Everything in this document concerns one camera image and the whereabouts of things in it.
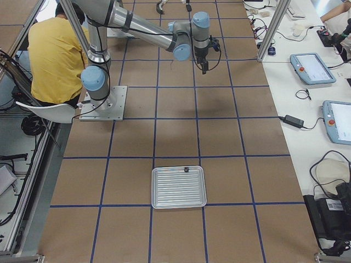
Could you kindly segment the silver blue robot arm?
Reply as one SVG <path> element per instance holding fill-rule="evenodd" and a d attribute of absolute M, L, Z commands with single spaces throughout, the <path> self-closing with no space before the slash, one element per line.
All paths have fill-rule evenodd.
<path fill-rule="evenodd" d="M 78 5 L 88 20 L 89 37 L 86 38 L 78 29 L 73 13 L 69 12 L 69 22 L 88 56 L 82 84 L 90 97 L 90 104 L 83 119 L 108 121 L 123 117 L 127 88 L 110 86 L 108 28 L 163 48 L 178 61 L 193 58 L 203 74 L 209 70 L 206 56 L 213 45 L 207 12 L 197 12 L 190 21 L 174 21 L 168 24 L 168 28 L 162 28 L 125 9 L 121 1 L 68 1 L 64 6 L 68 4 Z"/>

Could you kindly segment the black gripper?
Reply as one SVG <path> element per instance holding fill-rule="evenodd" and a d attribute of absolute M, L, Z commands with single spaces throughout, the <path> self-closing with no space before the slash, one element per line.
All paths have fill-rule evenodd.
<path fill-rule="evenodd" d="M 198 48 L 194 47 L 196 63 L 201 64 L 202 74 L 205 75 L 208 71 L 208 61 L 206 56 L 208 55 L 208 47 Z"/>

